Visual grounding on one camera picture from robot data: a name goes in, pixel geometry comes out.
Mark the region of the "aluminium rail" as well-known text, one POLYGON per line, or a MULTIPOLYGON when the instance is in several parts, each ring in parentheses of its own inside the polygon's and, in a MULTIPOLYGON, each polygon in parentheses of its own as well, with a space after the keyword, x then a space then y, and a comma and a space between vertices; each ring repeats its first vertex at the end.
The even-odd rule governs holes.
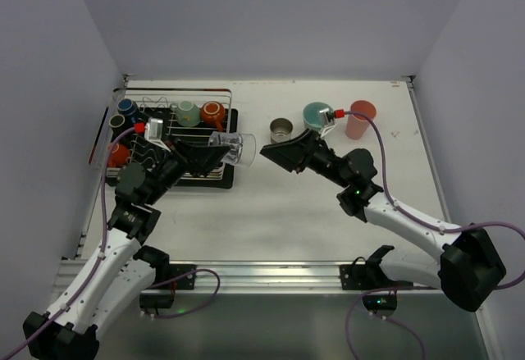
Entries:
MULTIPOLYGON (((58 296, 73 281, 85 260, 62 261, 52 288, 58 296)), ((413 282, 417 286, 440 289, 439 267, 410 263, 407 258, 390 260, 383 257, 380 268, 391 280, 413 282)), ((182 262, 198 269, 215 271, 221 280, 220 294, 338 294, 349 293, 340 286, 339 266, 351 262, 182 262)), ((177 290, 194 294, 211 293, 217 280, 209 272, 197 272, 193 290, 177 290)))
POLYGON ((459 235, 452 230, 457 226, 450 222, 435 160, 430 148, 426 129, 415 98, 413 81, 402 82, 407 94, 402 115, 400 138, 407 142, 409 149, 402 153, 402 168, 407 178, 402 181, 403 188, 396 192, 405 202, 402 206, 410 220, 418 227, 422 240, 418 246, 438 261, 444 247, 451 245, 459 235))

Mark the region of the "clear glass cup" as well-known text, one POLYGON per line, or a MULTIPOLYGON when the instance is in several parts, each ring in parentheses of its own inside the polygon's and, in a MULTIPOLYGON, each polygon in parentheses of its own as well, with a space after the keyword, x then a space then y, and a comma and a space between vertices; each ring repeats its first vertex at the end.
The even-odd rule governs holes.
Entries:
POLYGON ((209 146, 228 147, 221 163, 230 166, 250 167, 257 152, 253 134, 226 133, 213 131, 208 139, 209 146))

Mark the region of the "orange mug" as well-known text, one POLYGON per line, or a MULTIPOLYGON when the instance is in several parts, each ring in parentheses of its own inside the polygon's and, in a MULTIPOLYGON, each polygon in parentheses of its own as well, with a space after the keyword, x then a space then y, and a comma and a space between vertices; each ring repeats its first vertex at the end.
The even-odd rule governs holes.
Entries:
POLYGON ((111 151, 107 164, 110 168, 120 168, 128 163, 130 150, 124 144, 118 143, 108 149, 111 151))

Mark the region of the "left black controller box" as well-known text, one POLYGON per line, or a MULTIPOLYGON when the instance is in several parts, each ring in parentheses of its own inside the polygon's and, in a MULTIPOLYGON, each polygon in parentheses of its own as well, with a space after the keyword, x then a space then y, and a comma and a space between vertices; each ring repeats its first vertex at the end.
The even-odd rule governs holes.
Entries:
POLYGON ((139 296, 139 307, 144 312, 158 313, 161 309, 172 307, 175 295, 172 293, 141 294, 139 296))

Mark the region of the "pink plastic cup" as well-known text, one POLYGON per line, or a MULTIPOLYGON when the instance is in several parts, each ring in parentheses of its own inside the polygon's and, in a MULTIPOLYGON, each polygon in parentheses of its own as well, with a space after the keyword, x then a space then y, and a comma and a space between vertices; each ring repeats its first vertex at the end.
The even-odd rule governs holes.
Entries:
POLYGON ((351 114, 348 115, 345 134, 349 139, 361 139, 368 130, 368 119, 374 120, 377 114, 376 107, 366 100, 358 100, 350 105, 351 114))

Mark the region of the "aluminium right side rail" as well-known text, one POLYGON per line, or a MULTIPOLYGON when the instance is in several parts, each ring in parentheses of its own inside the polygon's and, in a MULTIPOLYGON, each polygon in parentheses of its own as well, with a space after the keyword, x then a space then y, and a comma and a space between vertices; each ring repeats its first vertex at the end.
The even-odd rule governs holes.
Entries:
POLYGON ((450 222, 435 160, 430 148, 426 129, 415 98, 413 81, 402 82, 407 94, 402 115, 400 138, 407 142, 409 149, 402 153, 402 168, 407 178, 402 181, 403 188, 396 192, 405 202, 402 206, 410 220, 418 227, 422 240, 418 246, 438 261, 444 247, 451 245, 459 235, 452 230, 457 226, 450 222))

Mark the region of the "black cup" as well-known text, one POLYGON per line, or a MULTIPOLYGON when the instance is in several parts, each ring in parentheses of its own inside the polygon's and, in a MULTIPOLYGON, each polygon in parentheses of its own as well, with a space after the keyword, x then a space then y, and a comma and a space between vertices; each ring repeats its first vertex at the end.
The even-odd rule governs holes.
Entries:
POLYGON ((126 118, 122 114, 113 115, 109 120, 109 126, 113 133, 121 133, 127 129, 126 118))

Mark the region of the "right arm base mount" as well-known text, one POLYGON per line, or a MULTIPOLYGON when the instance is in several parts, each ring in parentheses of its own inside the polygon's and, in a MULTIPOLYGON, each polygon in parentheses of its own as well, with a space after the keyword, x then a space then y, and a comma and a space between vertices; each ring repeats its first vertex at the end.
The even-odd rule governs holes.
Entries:
POLYGON ((358 257, 350 264, 339 266, 340 286, 343 290, 370 290, 389 287, 408 286, 414 283, 404 280, 391 280, 380 268, 378 257, 358 257))

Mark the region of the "white brown cup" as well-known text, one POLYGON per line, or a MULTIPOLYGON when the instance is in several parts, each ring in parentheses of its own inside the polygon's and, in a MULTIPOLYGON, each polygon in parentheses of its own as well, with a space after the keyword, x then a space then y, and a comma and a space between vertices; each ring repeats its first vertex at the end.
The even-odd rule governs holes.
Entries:
POLYGON ((292 139, 294 126, 290 120, 280 117, 272 120, 269 129, 271 143, 277 144, 292 139))

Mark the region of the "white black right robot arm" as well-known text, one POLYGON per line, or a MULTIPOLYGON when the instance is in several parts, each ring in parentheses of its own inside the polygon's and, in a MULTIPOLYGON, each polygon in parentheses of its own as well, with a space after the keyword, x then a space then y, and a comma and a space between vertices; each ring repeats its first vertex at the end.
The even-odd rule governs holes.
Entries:
POLYGON ((435 266, 415 267, 411 281, 441 289, 463 310, 476 311, 505 277, 504 263, 484 227, 461 229, 392 198, 374 183, 377 169, 367 149, 339 157, 320 135, 306 130, 289 141, 265 145, 260 153, 288 172, 309 169, 339 185, 337 199, 348 216, 395 233, 435 260, 435 266))

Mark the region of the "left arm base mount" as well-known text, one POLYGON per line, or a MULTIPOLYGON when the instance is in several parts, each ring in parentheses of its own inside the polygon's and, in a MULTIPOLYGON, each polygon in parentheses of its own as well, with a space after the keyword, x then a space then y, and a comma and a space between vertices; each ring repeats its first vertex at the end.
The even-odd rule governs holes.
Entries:
POLYGON ((197 266, 194 264, 168 263, 158 273, 153 289, 193 290, 197 266))

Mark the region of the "orange white-ringed cup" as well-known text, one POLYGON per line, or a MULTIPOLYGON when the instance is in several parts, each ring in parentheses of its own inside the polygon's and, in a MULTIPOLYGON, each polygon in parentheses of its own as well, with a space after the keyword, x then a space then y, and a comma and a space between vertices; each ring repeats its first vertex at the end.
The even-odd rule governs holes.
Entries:
POLYGON ((208 101, 200 108, 200 117, 205 125, 214 127, 219 132, 224 131, 223 122, 226 118, 225 107, 217 101, 208 101))

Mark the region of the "blue cup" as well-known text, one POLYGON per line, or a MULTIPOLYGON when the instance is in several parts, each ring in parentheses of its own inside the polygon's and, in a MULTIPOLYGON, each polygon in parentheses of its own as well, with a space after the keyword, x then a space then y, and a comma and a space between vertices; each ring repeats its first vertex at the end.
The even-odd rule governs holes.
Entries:
POLYGON ((129 98, 123 98, 117 104, 118 113, 125 117, 125 119, 135 124, 139 120, 139 107, 137 103, 129 98))

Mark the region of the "black drip tray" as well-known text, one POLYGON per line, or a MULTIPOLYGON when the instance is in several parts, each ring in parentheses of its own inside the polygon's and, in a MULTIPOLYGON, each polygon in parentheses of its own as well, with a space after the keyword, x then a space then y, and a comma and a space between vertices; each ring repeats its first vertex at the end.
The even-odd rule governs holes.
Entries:
MULTIPOLYGON (((212 133, 216 130, 214 126, 209 127, 203 122, 195 127, 183 127, 177 122, 176 114, 166 106, 142 107, 142 109, 143 116, 146 118, 154 117, 163 120, 162 130, 165 137, 177 138, 187 144, 206 147, 212 133)), ((139 163, 149 171, 158 166, 167 153, 167 150, 146 141, 141 134, 128 135, 121 141, 121 144, 129 150, 127 163, 139 163)), ((234 180, 234 165, 230 164, 228 159, 235 159, 236 149, 235 145, 230 147, 229 154, 225 155, 207 176, 197 177, 186 173, 175 184, 175 187, 231 189, 234 180)))

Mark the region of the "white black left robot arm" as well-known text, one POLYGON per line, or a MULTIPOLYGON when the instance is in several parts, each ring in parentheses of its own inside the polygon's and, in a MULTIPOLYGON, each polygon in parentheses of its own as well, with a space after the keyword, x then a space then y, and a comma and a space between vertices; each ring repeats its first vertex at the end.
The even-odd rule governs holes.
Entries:
POLYGON ((181 177, 206 176, 227 155, 221 145, 173 139, 164 159, 148 170, 121 169, 116 206, 103 218, 103 237, 62 295, 43 314, 32 312, 23 331, 37 359, 93 359, 109 326, 139 294, 169 270, 166 253, 146 245, 161 213, 153 208, 181 177))

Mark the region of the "small green cup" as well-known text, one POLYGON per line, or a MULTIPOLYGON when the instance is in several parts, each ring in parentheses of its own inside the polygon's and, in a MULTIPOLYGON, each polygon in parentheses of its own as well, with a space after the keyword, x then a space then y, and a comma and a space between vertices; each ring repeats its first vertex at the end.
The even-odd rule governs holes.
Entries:
POLYGON ((190 101, 172 103, 170 109, 182 127, 195 127, 201 121, 200 108, 190 101))

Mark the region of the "black controller box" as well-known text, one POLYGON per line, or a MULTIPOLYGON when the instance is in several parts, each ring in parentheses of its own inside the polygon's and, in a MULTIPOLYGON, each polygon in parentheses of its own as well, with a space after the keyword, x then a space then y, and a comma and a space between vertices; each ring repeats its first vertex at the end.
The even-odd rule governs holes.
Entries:
POLYGON ((139 307, 144 312, 158 313, 161 309, 172 307, 175 295, 172 293, 141 294, 139 296, 139 307))
POLYGON ((369 294, 363 297, 363 306, 372 315, 390 317, 398 307, 398 299, 394 294, 369 294))

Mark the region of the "right black controller box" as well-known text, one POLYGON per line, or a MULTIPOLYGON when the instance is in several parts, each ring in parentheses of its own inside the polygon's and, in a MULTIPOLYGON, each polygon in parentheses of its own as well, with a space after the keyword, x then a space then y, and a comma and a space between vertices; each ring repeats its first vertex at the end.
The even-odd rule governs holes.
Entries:
POLYGON ((390 317, 398 307, 398 299, 394 294, 369 294, 363 297, 363 306, 372 315, 390 317))

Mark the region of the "aluminium front rail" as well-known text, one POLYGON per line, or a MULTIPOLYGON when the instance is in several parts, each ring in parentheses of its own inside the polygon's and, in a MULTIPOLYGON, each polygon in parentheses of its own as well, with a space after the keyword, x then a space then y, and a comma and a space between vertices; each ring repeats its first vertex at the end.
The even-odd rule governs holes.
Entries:
MULTIPOLYGON (((58 296, 73 281, 85 260, 62 261, 52 288, 58 296)), ((410 263, 407 258, 390 260, 383 257, 380 268, 391 280, 413 282, 417 286, 440 289, 439 267, 410 263)), ((198 269, 215 271, 221 280, 220 294, 338 294, 349 293, 340 286, 339 266, 351 262, 182 262, 198 269)), ((217 280, 209 272, 197 272, 193 290, 177 290, 194 294, 211 293, 217 280)))

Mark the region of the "large green mug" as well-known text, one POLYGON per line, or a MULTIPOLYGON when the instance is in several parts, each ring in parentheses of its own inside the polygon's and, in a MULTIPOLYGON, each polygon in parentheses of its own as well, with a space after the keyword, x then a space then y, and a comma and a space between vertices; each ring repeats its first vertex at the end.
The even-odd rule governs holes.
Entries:
POLYGON ((323 102, 312 102, 304 107, 303 123, 306 129, 319 131, 322 128, 319 112, 323 109, 331 110, 332 107, 323 102))

